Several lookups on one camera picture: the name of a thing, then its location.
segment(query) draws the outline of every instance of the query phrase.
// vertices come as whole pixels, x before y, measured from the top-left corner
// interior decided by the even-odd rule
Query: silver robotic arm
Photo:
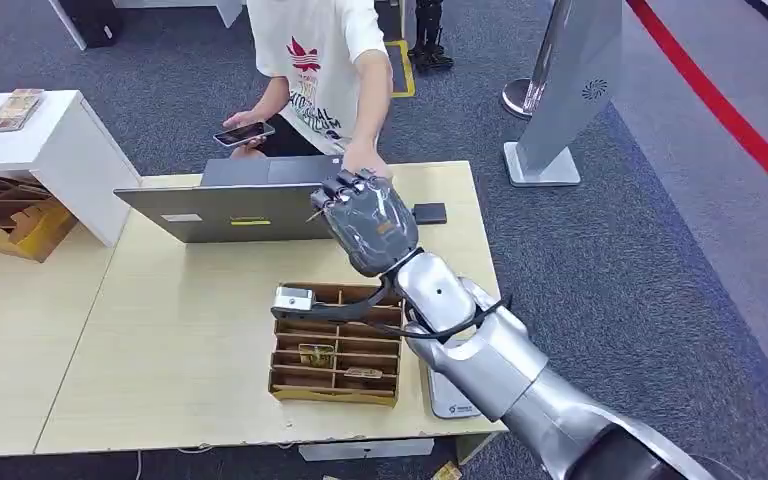
[[[488,419],[501,420],[553,479],[714,479],[654,429],[553,372],[513,313],[418,248],[413,216],[388,180],[344,171],[311,199],[355,269],[381,275],[412,307],[405,328],[410,348]],[[474,333],[458,346],[432,338],[478,316]]]

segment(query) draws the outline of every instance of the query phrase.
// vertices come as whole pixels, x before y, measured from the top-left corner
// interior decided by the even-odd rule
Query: logo on stand
[[[587,82],[587,85],[581,89],[581,96],[585,100],[598,100],[608,91],[608,82],[597,78]]]

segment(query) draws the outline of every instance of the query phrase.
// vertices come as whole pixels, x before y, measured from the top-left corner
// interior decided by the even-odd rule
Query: black shoe
[[[416,58],[417,54],[421,54],[423,50],[425,50],[425,47],[419,42],[417,42],[417,44],[414,45],[413,48],[408,50],[408,58],[413,60],[414,58]]]
[[[452,60],[451,57],[447,57],[443,55],[442,53],[438,54],[438,49],[432,47],[429,50],[426,50],[424,55],[422,56],[422,62],[416,61],[416,69],[420,72],[424,72],[429,69],[433,70],[448,70],[452,68],[455,65],[455,61]]]

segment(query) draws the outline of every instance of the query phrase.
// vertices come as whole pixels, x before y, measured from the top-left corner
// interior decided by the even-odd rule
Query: cardboard box
[[[42,185],[0,177],[0,253],[42,263],[76,223]]]
[[[357,302],[375,287],[331,284],[285,284],[316,293],[318,302]],[[369,312],[369,320],[392,327],[404,324],[404,303],[385,298]],[[395,406],[399,397],[402,340],[362,322],[335,324],[322,320],[275,321],[276,348],[269,371],[269,392],[278,400],[320,400]],[[333,347],[324,365],[313,365],[309,347]]]

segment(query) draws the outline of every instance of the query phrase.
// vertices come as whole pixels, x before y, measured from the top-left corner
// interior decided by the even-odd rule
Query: wooden table
[[[43,264],[0,254],[0,455],[34,452],[112,255],[82,225]]]
[[[446,203],[449,223],[421,227],[422,245],[498,294],[469,164],[394,171],[407,203]],[[269,307],[275,287],[290,281],[375,283],[331,240],[184,245],[132,212],[35,453],[475,434],[462,442],[473,450],[504,430],[483,417],[434,417],[424,367],[406,346],[394,408],[275,400]]]

